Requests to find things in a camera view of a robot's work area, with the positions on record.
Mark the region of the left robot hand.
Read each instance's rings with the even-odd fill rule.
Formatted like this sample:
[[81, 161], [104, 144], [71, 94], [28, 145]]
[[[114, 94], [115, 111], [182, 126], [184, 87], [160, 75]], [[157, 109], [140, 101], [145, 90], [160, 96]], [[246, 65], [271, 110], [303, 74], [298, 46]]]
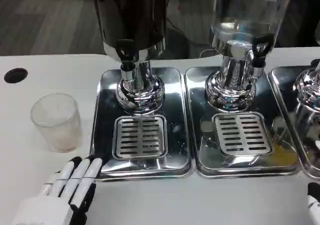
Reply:
[[13, 225], [84, 225], [96, 180], [109, 160], [101, 154], [76, 156], [54, 173], [40, 192], [22, 201]]

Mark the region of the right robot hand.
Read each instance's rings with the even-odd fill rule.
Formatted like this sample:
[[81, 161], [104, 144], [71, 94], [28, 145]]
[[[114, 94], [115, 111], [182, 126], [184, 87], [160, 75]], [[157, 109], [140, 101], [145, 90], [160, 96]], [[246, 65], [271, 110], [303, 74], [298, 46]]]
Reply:
[[311, 217], [320, 220], [320, 184], [310, 182], [307, 186], [307, 202]]

